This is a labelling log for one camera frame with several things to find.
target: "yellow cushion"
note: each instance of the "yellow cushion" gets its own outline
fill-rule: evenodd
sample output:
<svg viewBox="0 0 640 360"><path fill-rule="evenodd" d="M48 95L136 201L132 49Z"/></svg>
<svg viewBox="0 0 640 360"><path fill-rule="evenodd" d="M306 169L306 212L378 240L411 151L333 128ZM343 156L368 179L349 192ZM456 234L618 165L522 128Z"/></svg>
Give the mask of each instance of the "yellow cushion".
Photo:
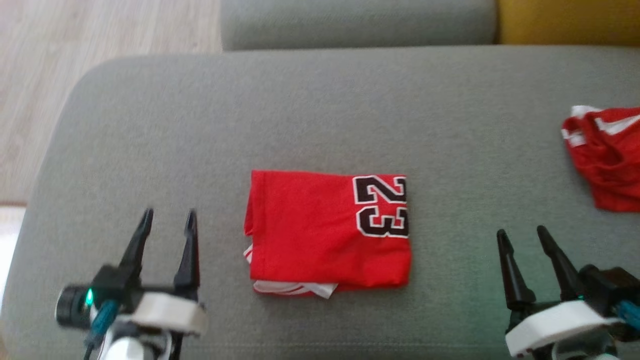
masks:
<svg viewBox="0 0 640 360"><path fill-rule="evenodd" d="M502 44L640 45L640 0L498 0Z"/></svg>

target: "wooden floor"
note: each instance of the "wooden floor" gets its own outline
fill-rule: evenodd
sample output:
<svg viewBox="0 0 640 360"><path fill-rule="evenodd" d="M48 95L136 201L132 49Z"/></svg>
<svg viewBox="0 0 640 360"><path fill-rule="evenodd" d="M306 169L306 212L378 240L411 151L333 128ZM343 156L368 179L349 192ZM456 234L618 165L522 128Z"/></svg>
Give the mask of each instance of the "wooden floor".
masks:
<svg viewBox="0 0 640 360"><path fill-rule="evenodd" d="M0 203L27 202L71 88L105 60L221 51L218 0L0 0Z"/></svg>

